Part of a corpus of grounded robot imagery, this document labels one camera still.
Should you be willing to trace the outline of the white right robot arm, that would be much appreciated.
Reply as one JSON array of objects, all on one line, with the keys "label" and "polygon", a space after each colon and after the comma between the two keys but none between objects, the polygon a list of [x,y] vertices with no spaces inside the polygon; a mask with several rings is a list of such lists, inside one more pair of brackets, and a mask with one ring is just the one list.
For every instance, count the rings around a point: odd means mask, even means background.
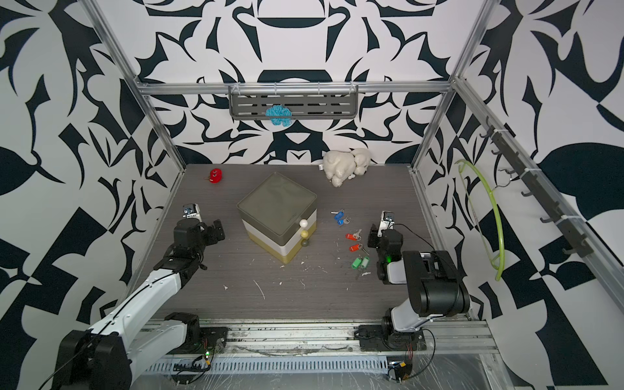
[{"label": "white right robot arm", "polygon": [[470,294],[449,253],[403,250],[403,242],[395,229],[371,226],[367,246],[379,257],[378,278],[386,285],[405,285],[407,299],[388,309],[381,324],[356,329],[354,338],[362,351],[423,350],[424,325],[470,310]]}]

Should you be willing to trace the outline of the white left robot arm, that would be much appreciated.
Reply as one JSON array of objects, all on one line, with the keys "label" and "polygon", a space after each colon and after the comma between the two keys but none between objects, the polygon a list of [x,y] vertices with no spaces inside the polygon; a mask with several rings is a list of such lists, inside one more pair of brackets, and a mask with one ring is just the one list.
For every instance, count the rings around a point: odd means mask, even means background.
[{"label": "white left robot arm", "polygon": [[129,389],[164,355],[204,343],[198,317],[188,313],[175,312],[157,329],[140,334],[161,306],[205,268],[206,247],[223,241],[225,232],[220,220],[206,224],[193,214],[177,223],[173,237],[138,290],[87,330],[63,338],[48,379],[53,389]]}]

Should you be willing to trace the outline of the keys with green tag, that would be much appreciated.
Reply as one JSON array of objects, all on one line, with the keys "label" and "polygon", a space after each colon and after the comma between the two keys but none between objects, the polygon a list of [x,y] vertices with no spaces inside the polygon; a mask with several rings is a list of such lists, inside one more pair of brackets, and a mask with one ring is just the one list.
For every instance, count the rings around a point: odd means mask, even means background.
[{"label": "keys with green tag", "polygon": [[360,268],[360,266],[362,265],[362,258],[356,258],[352,264],[351,264],[351,268],[354,270],[357,270]]}]

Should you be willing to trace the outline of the three-drawer storage box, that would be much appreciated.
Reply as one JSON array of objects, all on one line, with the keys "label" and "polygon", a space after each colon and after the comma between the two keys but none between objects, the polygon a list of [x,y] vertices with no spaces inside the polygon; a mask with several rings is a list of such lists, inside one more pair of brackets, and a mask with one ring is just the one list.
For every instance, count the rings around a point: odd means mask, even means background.
[{"label": "three-drawer storage box", "polygon": [[250,239],[290,263],[317,228],[317,195],[278,172],[237,203]]}]

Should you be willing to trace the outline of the keys with red tag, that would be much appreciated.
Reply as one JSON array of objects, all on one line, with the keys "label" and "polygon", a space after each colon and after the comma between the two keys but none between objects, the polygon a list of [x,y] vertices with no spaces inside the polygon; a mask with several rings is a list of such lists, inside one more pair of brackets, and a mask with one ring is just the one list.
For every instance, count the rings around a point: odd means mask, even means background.
[{"label": "keys with red tag", "polygon": [[356,232],[353,233],[347,233],[345,235],[345,238],[350,241],[350,247],[349,247],[349,251],[351,253],[357,252],[359,250],[362,249],[362,235],[361,235],[362,230],[359,229]]}]

